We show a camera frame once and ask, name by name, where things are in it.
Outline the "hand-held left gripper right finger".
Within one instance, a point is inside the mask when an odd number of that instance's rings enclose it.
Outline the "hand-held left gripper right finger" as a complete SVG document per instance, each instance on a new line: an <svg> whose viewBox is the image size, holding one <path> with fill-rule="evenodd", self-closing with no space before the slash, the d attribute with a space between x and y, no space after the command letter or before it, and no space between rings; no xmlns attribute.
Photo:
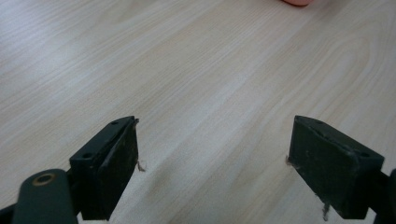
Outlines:
<svg viewBox="0 0 396 224"><path fill-rule="evenodd" d="M294 118L289 163L315 194L345 219L364 219L370 175L385 158L336 130L308 117Z"/></svg>

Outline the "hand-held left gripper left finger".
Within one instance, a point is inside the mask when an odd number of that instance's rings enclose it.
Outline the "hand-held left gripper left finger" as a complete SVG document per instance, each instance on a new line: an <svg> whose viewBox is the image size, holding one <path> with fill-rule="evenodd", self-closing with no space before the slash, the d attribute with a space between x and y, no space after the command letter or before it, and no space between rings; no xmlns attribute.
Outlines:
<svg viewBox="0 0 396 224"><path fill-rule="evenodd" d="M69 159L83 219L110 219L137 165L137 123L133 116L109 122Z"/></svg>

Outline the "pink round object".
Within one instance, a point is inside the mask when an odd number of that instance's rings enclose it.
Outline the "pink round object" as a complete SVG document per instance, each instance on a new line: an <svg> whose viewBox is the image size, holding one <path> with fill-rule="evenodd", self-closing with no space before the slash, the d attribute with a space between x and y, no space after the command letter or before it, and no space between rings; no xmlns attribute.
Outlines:
<svg viewBox="0 0 396 224"><path fill-rule="evenodd" d="M295 7L306 7L308 6L313 0L282 0L287 4L290 4Z"/></svg>

